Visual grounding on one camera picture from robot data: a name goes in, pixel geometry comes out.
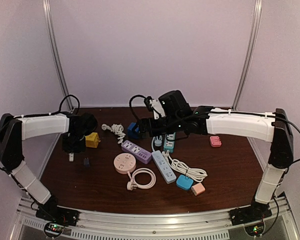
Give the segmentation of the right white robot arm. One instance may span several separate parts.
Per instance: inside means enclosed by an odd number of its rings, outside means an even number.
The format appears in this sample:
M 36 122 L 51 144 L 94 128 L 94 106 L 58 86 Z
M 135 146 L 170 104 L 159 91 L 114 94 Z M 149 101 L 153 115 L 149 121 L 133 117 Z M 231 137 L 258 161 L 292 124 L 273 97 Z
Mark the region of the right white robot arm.
M 150 137 L 184 132 L 187 136 L 232 135 L 269 143 L 270 154 L 253 197 L 255 203 L 246 210 L 251 221 L 266 212 L 265 205 L 294 161 L 293 134 L 285 111 L 279 108 L 276 112 L 256 113 L 198 106 L 189 111 L 167 110 L 158 117 L 142 118 L 137 124 L 139 132 Z

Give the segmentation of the pink small plug adapter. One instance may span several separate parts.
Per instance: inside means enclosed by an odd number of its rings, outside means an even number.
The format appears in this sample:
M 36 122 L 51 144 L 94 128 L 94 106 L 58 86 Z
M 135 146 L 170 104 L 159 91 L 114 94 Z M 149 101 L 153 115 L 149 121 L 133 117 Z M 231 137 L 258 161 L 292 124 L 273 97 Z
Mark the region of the pink small plug adapter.
M 191 191 L 195 196 L 198 196 L 198 195 L 204 193 L 206 191 L 206 188 L 204 187 L 204 185 L 201 182 L 199 182 L 199 183 L 191 186 Z

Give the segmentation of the blue square plug adapter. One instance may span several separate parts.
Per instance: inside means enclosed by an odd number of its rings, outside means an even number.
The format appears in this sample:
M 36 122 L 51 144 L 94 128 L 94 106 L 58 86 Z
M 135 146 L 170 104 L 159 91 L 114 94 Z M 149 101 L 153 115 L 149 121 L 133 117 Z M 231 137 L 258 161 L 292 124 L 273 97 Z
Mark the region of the blue square plug adapter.
M 176 180 L 176 186 L 188 191 L 194 183 L 194 180 L 188 176 L 181 174 Z

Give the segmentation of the white square plug adapter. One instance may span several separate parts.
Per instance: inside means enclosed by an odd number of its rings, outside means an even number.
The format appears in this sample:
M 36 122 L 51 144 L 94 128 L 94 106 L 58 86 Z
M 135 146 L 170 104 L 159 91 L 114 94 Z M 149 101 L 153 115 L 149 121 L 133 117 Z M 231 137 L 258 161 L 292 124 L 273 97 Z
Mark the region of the white square plug adapter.
M 68 156 L 69 156 L 69 158 L 68 158 L 69 161 L 73 162 L 74 161 L 74 153 L 69 153 Z

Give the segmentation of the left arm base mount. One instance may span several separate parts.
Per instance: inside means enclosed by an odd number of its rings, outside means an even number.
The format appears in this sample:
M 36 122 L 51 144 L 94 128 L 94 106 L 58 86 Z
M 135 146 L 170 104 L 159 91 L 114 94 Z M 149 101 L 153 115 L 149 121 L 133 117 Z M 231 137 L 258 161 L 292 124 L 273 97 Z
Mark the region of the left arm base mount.
M 43 210 L 41 207 L 36 211 L 35 216 L 37 218 L 47 220 L 49 222 L 58 223 L 62 226 L 72 226 L 75 227 L 77 225 L 77 221 L 79 218 L 79 211 L 64 207 L 56 207 L 56 211 Z

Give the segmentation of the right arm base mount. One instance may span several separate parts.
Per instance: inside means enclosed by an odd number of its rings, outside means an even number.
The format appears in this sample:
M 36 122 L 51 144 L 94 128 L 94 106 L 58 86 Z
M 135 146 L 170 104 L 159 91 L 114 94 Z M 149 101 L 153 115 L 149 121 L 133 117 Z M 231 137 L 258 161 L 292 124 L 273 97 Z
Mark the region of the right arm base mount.
M 268 204 L 249 205 L 237 207 L 229 211 L 230 220 L 233 226 L 261 221 L 272 216 Z

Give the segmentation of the teal usb power strip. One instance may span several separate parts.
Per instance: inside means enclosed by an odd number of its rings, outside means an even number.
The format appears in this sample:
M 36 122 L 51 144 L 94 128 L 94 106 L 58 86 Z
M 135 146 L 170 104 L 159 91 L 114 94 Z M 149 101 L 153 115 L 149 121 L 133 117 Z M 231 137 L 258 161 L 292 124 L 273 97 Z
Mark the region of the teal usb power strip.
M 176 140 L 175 132 L 171 134 L 166 134 L 164 137 L 163 150 L 165 152 L 169 151 L 170 153 L 173 153 L 175 149 L 175 140 Z

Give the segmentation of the purple power strip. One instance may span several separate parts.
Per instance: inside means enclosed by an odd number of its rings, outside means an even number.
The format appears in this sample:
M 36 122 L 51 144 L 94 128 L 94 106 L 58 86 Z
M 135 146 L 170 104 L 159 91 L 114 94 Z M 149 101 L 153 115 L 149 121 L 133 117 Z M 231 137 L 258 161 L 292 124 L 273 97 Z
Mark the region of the purple power strip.
M 125 153 L 132 154 L 137 160 L 143 164 L 148 164 L 152 160 L 152 153 L 144 148 L 132 143 L 129 140 L 125 140 L 121 144 L 121 149 Z

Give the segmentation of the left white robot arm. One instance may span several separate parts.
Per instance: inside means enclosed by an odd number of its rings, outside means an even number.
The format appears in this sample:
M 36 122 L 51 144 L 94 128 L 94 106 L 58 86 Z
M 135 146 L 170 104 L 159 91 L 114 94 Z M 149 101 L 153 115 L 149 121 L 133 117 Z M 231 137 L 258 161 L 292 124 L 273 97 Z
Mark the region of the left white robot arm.
M 49 135 L 62 136 L 62 149 L 69 155 L 86 149 L 86 136 L 94 131 L 97 122 L 89 125 L 90 115 L 59 111 L 41 114 L 0 117 L 0 170 L 26 192 L 34 201 L 43 205 L 42 213 L 51 222 L 62 218 L 62 211 L 53 203 L 55 197 L 29 168 L 24 155 L 24 142 Z

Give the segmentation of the dark blue plug adapter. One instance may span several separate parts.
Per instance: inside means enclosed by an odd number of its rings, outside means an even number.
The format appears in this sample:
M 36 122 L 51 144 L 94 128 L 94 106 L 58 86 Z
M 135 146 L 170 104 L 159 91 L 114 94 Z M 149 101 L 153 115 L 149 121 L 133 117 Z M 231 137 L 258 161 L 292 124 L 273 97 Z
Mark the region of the dark blue plug adapter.
M 136 122 L 131 122 L 130 125 L 127 128 L 127 136 L 130 139 L 145 139 L 146 134 L 145 133 L 140 133 L 139 131 L 139 126 Z

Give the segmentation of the yellow cube socket adapter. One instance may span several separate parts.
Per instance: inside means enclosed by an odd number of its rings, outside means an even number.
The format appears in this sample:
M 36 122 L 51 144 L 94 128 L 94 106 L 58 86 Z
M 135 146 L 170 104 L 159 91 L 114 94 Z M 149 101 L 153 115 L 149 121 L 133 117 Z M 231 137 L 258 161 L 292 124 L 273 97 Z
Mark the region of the yellow cube socket adapter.
M 85 137 L 85 145 L 87 148 L 96 149 L 100 142 L 101 140 L 97 132 L 92 132 L 90 135 Z

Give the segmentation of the dark navy usb charger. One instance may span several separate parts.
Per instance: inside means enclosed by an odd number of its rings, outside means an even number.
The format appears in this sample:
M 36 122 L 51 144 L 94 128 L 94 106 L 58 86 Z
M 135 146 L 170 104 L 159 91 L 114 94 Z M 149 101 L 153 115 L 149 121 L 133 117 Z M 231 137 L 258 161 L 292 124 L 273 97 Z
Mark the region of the dark navy usb charger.
M 91 165 L 90 165 L 90 159 L 89 158 L 84 158 L 83 160 L 83 165 L 87 168 L 89 168 Z

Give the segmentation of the light blue power strip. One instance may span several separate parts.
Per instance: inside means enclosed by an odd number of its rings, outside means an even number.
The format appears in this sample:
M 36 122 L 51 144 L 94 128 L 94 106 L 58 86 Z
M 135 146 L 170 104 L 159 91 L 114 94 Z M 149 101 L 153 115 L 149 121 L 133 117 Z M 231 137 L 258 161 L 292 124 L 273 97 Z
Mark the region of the light blue power strip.
M 163 156 L 160 150 L 153 151 L 151 153 L 152 160 L 160 171 L 162 177 L 164 178 L 167 184 L 171 184 L 176 181 L 177 177 L 173 172 L 172 168 L 168 164 L 167 160 Z

